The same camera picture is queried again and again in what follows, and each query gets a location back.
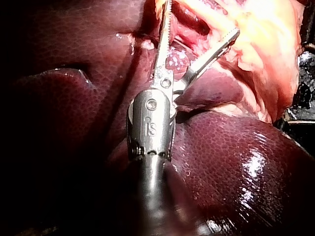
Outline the left arm instrument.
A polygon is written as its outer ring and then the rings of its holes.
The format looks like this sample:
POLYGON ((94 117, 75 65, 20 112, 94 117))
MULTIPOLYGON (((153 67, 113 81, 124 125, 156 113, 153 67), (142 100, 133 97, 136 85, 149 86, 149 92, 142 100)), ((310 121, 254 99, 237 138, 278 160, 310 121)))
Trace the left arm instrument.
POLYGON ((171 160, 175 136, 172 105, 161 90, 150 88, 139 92, 126 113, 127 148, 130 160, 158 155, 171 160))

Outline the left arm instrument jaw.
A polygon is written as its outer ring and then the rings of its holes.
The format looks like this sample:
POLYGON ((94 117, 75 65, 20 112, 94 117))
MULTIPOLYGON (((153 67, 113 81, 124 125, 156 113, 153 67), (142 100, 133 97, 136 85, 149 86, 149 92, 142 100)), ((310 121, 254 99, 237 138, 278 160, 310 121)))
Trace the left arm instrument jaw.
POLYGON ((173 86, 173 71, 166 68, 170 42, 171 9, 172 1, 166 0, 162 6, 159 44, 153 70, 153 80, 150 85, 150 87, 156 89, 171 89, 173 86))
POLYGON ((240 30, 238 28, 232 29, 221 41, 215 43, 212 48, 194 60, 181 79, 174 82, 173 95, 182 95, 185 93, 195 80, 229 50, 239 35, 240 30))

